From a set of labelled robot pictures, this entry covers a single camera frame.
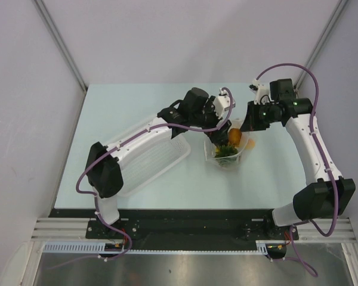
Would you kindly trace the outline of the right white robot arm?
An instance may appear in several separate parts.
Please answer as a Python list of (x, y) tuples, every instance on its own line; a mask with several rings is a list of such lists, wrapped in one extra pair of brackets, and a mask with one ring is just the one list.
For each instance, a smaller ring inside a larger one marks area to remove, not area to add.
[(264, 234), (277, 239), (285, 226), (342, 215), (356, 186), (352, 179), (343, 177), (330, 157), (311, 113), (311, 101), (297, 98), (291, 79), (276, 80), (267, 86), (254, 79), (249, 88), (255, 98), (248, 103), (240, 130), (262, 131), (280, 122), (296, 146), (306, 181), (291, 203), (272, 211), (273, 218), (263, 224)]

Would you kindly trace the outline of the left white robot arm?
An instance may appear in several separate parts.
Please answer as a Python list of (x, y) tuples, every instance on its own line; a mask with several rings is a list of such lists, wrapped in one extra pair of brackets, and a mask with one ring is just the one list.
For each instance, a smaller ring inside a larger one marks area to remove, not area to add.
[(122, 171), (128, 164), (144, 154), (154, 161), (161, 159), (163, 153), (154, 155), (151, 149), (190, 130), (204, 133), (216, 147), (228, 145), (229, 117), (234, 106), (232, 93), (226, 87), (217, 96), (191, 88), (183, 99), (162, 109), (129, 138), (108, 145), (93, 144), (85, 174), (94, 189), (95, 213), (102, 219), (99, 231), (107, 238), (120, 231), (116, 196), (124, 186)]

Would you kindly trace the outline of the brown kiwi toy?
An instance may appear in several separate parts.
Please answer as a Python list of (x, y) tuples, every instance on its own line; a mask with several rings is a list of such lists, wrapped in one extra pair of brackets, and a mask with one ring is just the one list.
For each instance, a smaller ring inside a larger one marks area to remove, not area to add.
[(238, 128), (231, 128), (228, 132), (229, 144), (235, 147), (240, 145), (242, 138), (242, 132)]

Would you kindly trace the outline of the clear zip top bag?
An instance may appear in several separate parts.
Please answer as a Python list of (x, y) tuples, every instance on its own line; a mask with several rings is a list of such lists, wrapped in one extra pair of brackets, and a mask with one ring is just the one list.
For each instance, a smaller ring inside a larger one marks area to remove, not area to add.
[(238, 168), (256, 146), (255, 135), (239, 130), (243, 121), (232, 119), (226, 145), (215, 145), (207, 136), (204, 141), (205, 161), (224, 170)]

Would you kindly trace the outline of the toy pineapple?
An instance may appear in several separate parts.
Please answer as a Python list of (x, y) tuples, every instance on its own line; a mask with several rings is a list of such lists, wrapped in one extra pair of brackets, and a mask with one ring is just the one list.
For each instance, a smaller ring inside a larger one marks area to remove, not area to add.
[(219, 165), (227, 165), (231, 162), (236, 161), (236, 155), (238, 154), (238, 150), (233, 145), (222, 145), (215, 149), (215, 156), (217, 163)]

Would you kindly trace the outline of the orange papaya slice toy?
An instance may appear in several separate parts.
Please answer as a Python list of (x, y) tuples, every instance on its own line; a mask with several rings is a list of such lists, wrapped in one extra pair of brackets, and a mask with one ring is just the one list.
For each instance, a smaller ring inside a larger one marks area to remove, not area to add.
[(244, 150), (252, 150), (254, 147), (255, 147), (255, 141), (249, 138), (244, 146)]

